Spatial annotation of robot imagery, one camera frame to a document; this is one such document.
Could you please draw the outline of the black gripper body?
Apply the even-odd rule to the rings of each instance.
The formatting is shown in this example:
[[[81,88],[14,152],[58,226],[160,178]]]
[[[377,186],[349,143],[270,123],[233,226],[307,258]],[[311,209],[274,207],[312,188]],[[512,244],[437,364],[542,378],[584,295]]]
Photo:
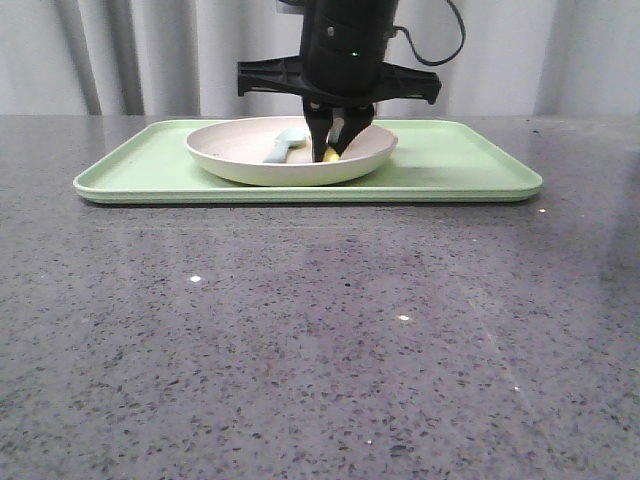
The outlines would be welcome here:
[[[433,72],[384,61],[391,27],[335,19],[304,23],[297,56],[237,64],[237,93],[297,95],[333,107],[360,107],[391,99],[433,104],[441,81]]]

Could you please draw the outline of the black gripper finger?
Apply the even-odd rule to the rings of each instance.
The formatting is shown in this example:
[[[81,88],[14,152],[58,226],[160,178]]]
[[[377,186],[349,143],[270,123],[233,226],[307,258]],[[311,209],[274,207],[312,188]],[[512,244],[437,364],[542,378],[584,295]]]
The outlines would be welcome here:
[[[335,151],[338,155],[342,155],[351,142],[371,125],[374,113],[372,104],[341,110],[335,121]]]
[[[303,113],[311,134],[314,162],[322,162],[327,149],[327,137],[333,125],[333,109],[324,104],[303,100]]]

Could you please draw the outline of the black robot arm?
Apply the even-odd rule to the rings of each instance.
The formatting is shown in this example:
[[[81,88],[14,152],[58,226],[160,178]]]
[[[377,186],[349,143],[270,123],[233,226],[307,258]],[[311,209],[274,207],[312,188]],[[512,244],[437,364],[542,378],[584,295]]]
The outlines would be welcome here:
[[[237,64],[240,96],[299,96],[311,133],[313,160],[328,148],[341,155],[391,99],[433,104],[441,82],[433,72],[384,61],[394,31],[396,1],[306,1],[299,54]]]

